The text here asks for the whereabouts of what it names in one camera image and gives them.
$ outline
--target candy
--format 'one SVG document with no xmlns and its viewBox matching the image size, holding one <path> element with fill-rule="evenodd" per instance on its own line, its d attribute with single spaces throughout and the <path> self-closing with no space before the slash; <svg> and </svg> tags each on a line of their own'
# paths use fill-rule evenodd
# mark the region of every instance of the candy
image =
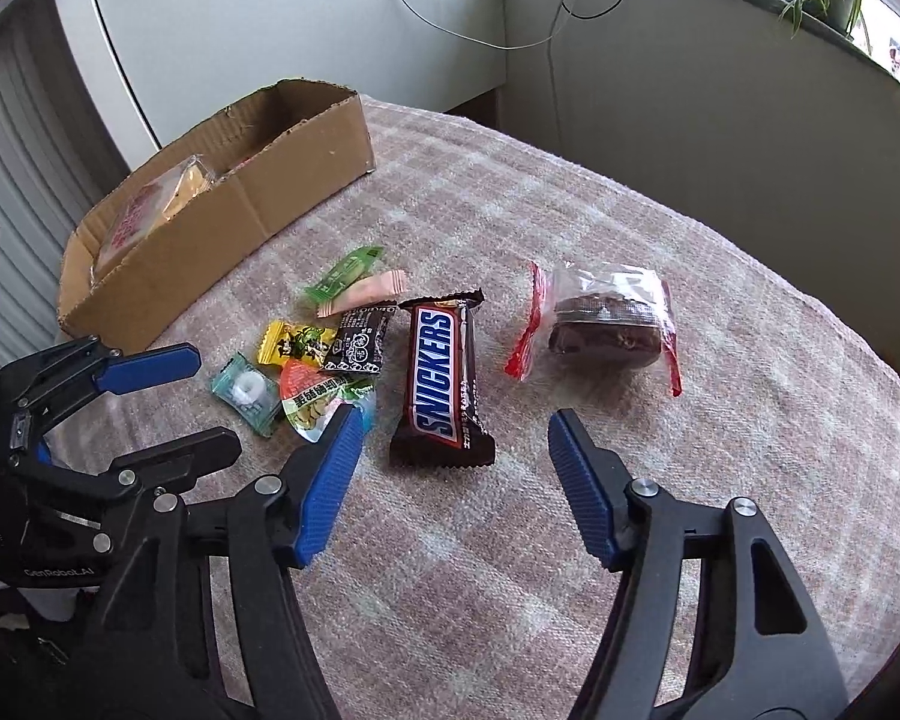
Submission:
<svg viewBox="0 0 900 720">
<path fill-rule="evenodd" d="M 662 355 L 672 393 L 682 392 L 670 288 L 654 271 L 572 262 L 552 272 L 530 263 L 530 270 L 530 318 L 506 361 L 506 373 L 525 381 L 543 348 L 554 360 L 613 368 L 646 367 Z"/>
<path fill-rule="evenodd" d="M 340 320 L 323 361 L 323 370 L 375 375 L 383 365 L 386 326 L 396 312 L 396 303 L 380 303 L 352 309 Z"/>
<path fill-rule="evenodd" d="M 103 238 L 91 269 L 92 283 L 96 285 L 103 280 L 124 261 L 133 247 L 173 218 L 183 206 L 208 189 L 213 181 L 213 172 L 204 165 L 199 155 L 193 155 L 137 191 L 117 214 Z"/>
<path fill-rule="evenodd" d="M 383 253 L 384 247 L 361 247 L 353 250 L 343 260 L 333 266 L 330 272 L 319 280 L 317 285 L 306 287 L 304 292 L 317 305 L 333 300 L 333 298 L 336 298 L 343 290 L 369 271 L 374 260 Z"/>
<path fill-rule="evenodd" d="M 240 352 L 213 377 L 210 391 L 236 409 L 255 432 L 263 437 L 272 435 L 274 417 L 280 410 L 279 387 Z"/>
<path fill-rule="evenodd" d="M 352 308 L 396 298 L 407 291 L 407 281 L 407 271 L 386 271 L 384 274 L 367 276 L 351 284 L 333 300 L 320 303 L 317 317 L 325 319 Z"/>
<path fill-rule="evenodd" d="M 370 432 L 376 413 L 376 394 L 370 379 L 350 381 L 327 376 L 299 360 L 288 360 L 280 375 L 283 410 L 293 429 L 308 442 L 316 442 L 341 403 L 352 403 Z"/>
<path fill-rule="evenodd" d="M 303 360 L 320 367 L 336 334 L 332 327 L 310 327 L 274 319 L 266 326 L 260 341 L 257 364 L 284 365 L 288 360 Z"/>
<path fill-rule="evenodd" d="M 490 466 L 493 437 L 477 415 L 473 310 L 480 290 L 400 304 L 410 311 L 410 362 L 404 413 L 391 439 L 396 464 Z"/>
</svg>

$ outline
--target fabric tablecloth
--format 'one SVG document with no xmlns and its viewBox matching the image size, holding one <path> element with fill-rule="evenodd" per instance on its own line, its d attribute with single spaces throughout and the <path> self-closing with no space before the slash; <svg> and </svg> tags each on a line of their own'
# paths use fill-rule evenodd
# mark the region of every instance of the fabric tablecloth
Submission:
<svg viewBox="0 0 900 720">
<path fill-rule="evenodd" d="M 256 437 L 209 381 L 233 352 L 255 350 L 268 320 L 312 317 L 301 288 L 348 250 L 382 244 L 386 265 L 410 271 L 410 296 L 484 289 L 477 372 L 497 460 L 388 466 L 406 370 L 400 312 L 386 338 L 377 427 L 327 551 L 295 576 L 344 718 L 567 716 L 617 579 L 583 550 L 548 458 L 547 419 L 558 408 L 576 409 L 597 445 L 679 498 L 719 507 L 754 498 L 859 692 L 900 640 L 898 377 L 821 303 L 702 224 L 465 119 L 364 105 L 375 172 L 269 241 L 159 338 L 192 341 L 199 374 L 98 399 L 56 429 L 56 456 L 98 472 L 116 455 L 223 424 L 244 453 L 188 500 L 276 471 L 302 440 L 288 425 Z M 526 321 L 528 260 L 564 257 L 649 266 L 669 280 L 682 396 L 670 396 L 662 362 L 583 382 L 504 375 Z M 662 698 L 682 686 L 696 589 L 687 571 Z M 247 700 L 223 560 L 214 592 L 228 690 Z"/>
</svg>

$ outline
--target open cardboard box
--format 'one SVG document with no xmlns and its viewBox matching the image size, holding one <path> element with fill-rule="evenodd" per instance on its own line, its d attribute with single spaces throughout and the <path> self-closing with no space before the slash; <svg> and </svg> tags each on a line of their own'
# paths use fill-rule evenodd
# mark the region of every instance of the open cardboard box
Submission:
<svg viewBox="0 0 900 720">
<path fill-rule="evenodd" d="M 91 289 L 94 258 L 122 207 L 191 154 L 223 178 Z M 143 351 L 247 255 L 373 168 L 364 110 L 350 89 L 282 80 L 228 105 L 162 148 L 82 220 L 63 255 L 60 327 L 127 354 Z"/>
</svg>

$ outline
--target brownie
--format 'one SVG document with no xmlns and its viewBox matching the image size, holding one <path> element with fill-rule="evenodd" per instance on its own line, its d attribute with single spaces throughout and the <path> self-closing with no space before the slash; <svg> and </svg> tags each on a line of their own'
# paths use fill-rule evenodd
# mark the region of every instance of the brownie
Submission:
<svg viewBox="0 0 900 720">
<path fill-rule="evenodd" d="M 588 293 L 557 303 L 548 346 L 556 354 L 584 354 L 620 367 L 646 367 L 663 350 L 653 307 L 616 295 Z"/>
</svg>

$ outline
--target snickers bar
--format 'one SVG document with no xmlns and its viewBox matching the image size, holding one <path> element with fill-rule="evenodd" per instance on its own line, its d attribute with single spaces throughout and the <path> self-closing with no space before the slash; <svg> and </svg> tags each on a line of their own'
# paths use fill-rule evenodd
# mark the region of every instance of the snickers bar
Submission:
<svg viewBox="0 0 900 720">
<path fill-rule="evenodd" d="M 490 466 L 496 445 L 477 415 L 473 310 L 480 290 L 400 304 L 410 312 L 404 413 L 391 462 L 411 466 Z"/>
</svg>

